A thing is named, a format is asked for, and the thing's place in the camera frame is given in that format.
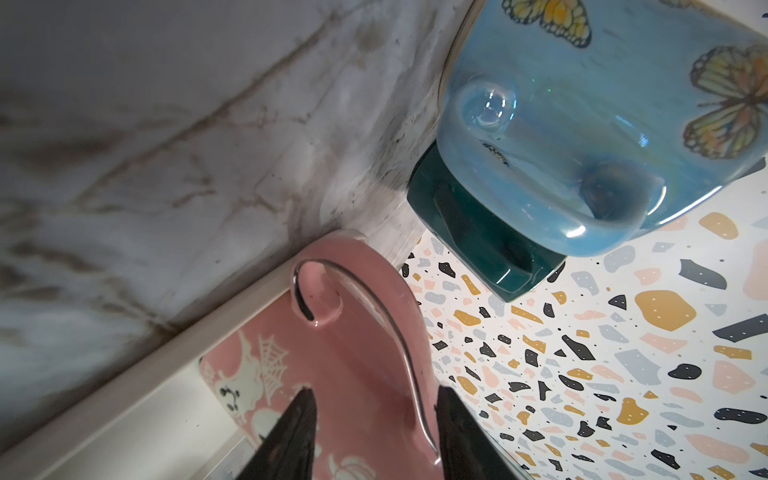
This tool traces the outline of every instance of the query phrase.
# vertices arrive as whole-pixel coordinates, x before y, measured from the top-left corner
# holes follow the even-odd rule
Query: spider web
[[[275,343],[272,335],[265,340],[259,335],[259,353],[261,355],[261,381],[264,384],[267,405],[272,405],[272,395],[283,386],[283,374],[288,366],[283,363],[283,358],[288,355],[288,350],[281,349]]]

